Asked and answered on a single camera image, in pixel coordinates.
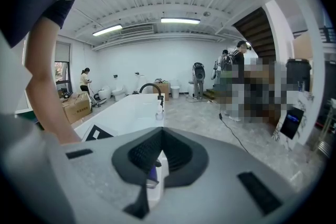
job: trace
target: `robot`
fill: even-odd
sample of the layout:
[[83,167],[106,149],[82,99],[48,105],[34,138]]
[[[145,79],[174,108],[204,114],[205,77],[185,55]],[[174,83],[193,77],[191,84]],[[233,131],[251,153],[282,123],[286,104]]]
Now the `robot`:
[[194,80],[194,98],[195,99],[202,99],[204,78],[205,78],[204,65],[202,65],[200,62],[194,63],[193,80]]

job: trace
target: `tube light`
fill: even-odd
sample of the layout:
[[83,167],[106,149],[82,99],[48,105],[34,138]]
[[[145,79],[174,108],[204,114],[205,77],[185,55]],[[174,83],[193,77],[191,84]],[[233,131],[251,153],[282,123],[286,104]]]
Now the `tube light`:
[[92,33],[92,35],[97,37],[97,36],[100,36],[102,34],[105,34],[105,33],[108,33],[108,32],[114,31],[114,30],[118,30],[118,29],[121,29],[121,28],[122,28],[121,25],[113,25],[113,26],[110,26],[108,28],[105,28],[105,29],[99,30],[97,32],[94,32],[94,33]]
[[198,19],[188,19],[188,18],[161,18],[162,23],[182,23],[182,24],[194,24],[198,25],[201,20]]

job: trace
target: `air vent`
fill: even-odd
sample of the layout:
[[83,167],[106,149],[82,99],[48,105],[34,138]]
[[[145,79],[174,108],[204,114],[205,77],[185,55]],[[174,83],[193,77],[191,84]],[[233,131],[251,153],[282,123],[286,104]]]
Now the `air vent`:
[[126,27],[120,30],[120,34],[122,36],[143,35],[143,34],[153,34],[153,33],[154,33],[154,29],[153,29],[152,24]]

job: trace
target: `t-shirt sleeve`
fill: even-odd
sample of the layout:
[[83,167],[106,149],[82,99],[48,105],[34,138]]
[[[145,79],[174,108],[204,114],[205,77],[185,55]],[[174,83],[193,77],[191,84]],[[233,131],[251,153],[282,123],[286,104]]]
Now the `t-shirt sleeve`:
[[62,28],[74,2],[75,0],[58,0],[47,8],[42,16],[52,20]]

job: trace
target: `black faucet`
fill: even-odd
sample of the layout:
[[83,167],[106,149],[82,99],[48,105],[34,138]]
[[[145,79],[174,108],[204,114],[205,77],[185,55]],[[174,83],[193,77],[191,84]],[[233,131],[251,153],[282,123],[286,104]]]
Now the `black faucet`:
[[146,83],[145,85],[143,85],[141,88],[140,88],[140,91],[139,91],[139,93],[142,93],[142,90],[144,89],[144,88],[146,88],[147,86],[153,86],[153,87],[156,87],[157,88],[157,90],[158,90],[158,92],[159,92],[159,96],[157,97],[157,99],[158,100],[161,100],[161,106],[162,106],[162,108],[163,108],[163,96],[161,95],[161,90],[160,90],[160,88],[157,86],[157,85],[155,85],[155,84],[152,84],[152,83]]

